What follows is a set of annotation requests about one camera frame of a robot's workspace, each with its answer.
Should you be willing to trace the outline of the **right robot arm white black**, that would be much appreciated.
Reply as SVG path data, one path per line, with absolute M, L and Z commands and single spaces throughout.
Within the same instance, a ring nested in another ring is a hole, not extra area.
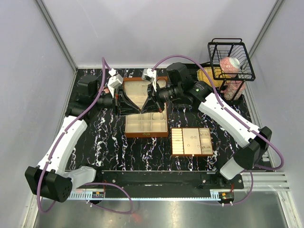
M 260 128 L 244 119 L 207 83 L 192 78 L 187 67 L 178 62 L 166 68 L 169 82 L 161 88 L 157 84 L 157 73 L 144 69 L 142 79 L 149 81 L 147 99 L 141 108 L 142 113 L 162 112 L 165 102 L 191 105 L 208 115 L 222 126 L 241 147 L 219 170 L 216 184 L 227 188 L 233 178 L 243 170 L 251 170 L 267 151 L 272 131 Z

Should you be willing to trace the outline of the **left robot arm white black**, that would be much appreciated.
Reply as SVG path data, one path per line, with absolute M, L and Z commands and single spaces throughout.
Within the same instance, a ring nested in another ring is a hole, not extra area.
M 112 109 L 114 114 L 122 116 L 140 112 L 139 107 L 126 96 L 122 84 L 123 78 L 116 74 L 109 78 L 107 87 L 99 91 L 96 76 L 80 78 L 76 97 L 68 104 L 56 139 L 37 166 L 29 166 L 25 171 L 25 178 L 33 194 L 64 202 L 71 191 L 85 183 L 92 188 L 98 188 L 102 184 L 102 175 L 92 165 L 67 172 L 66 164 L 78 139 L 102 109 Z

